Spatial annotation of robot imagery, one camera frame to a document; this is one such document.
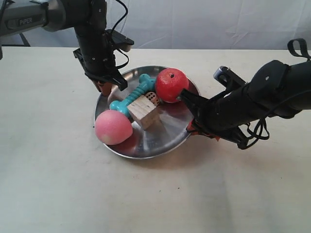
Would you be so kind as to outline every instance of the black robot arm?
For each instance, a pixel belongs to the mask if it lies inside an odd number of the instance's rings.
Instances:
[[[126,9],[122,2],[116,1]],[[114,28],[106,30],[106,10],[105,0],[4,0],[0,10],[0,37],[37,27],[49,32],[74,28],[79,42],[74,56],[86,76],[99,91],[105,82],[124,90],[127,81],[119,73],[123,66],[116,66],[114,51],[128,52],[134,42]]]
[[[302,55],[294,51],[295,41],[300,44]],[[311,57],[306,42],[292,40],[288,48],[292,55],[305,57],[307,61],[294,66],[271,61],[255,74],[250,83],[229,68],[220,67],[214,78],[226,90],[211,99],[184,90],[181,99],[194,115],[188,130],[210,138],[223,138],[244,150],[258,140],[269,139],[267,117],[289,119],[302,110],[311,109]],[[255,120],[259,122],[252,131],[250,122]],[[248,126],[249,136],[242,132],[241,125]]]

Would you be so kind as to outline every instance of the fake fruit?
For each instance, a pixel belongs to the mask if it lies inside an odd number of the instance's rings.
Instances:
[[[189,88],[189,80],[186,75],[175,68],[167,68],[161,71],[155,82],[155,92],[164,102],[176,103],[183,89]]]
[[[133,134],[133,128],[124,114],[115,110],[107,110],[97,117],[95,134],[106,145],[117,145]]]

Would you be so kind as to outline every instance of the blue dog bone toy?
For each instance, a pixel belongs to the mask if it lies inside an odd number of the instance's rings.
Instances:
[[[113,101],[110,104],[110,110],[119,111],[129,118],[130,113],[128,112],[127,106],[148,91],[155,91],[156,79],[152,79],[148,74],[142,74],[139,77],[139,83],[139,86],[123,101]]]

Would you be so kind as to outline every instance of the table surface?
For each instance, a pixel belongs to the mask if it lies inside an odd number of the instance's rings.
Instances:
[[[311,112],[268,120],[269,141],[190,137],[132,161],[93,129],[99,93],[69,48],[3,48],[0,61],[1,233],[292,233],[311,228]],[[250,81],[287,51],[132,50],[121,71],[184,71],[205,97],[223,90],[221,65]],[[117,56],[118,63],[125,61]]]

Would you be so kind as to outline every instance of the white backdrop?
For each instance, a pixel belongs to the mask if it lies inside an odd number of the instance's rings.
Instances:
[[[310,0],[123,0],[129,15],[117,30],[152,49],[285,49],[302,37],[311,45]],[[108,28],[124,9],[108,3]],[[76,47],[72,29],[25,33],[31,46]],[[4,43],[19,43],[18,36]]]

